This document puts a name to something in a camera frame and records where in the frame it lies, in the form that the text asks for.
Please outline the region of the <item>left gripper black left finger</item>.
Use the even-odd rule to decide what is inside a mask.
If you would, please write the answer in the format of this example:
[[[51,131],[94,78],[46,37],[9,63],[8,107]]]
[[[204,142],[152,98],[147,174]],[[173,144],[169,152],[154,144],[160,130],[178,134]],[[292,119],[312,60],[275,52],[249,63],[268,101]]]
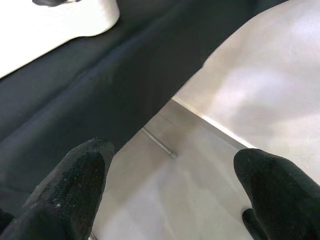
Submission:
[[[1,210],[2,240],[87,240],[115,155],[103,137],[70,150],[26,199],[16,216]]]

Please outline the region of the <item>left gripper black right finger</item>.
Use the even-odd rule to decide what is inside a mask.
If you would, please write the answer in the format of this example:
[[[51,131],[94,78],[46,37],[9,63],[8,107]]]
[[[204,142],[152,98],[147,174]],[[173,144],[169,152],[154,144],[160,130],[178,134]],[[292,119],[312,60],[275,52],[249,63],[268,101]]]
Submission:
[[[235,174],[251,208],[242,221],[255,240],[318,240],[320,186],[290,160],[256,148],[239,150]]]

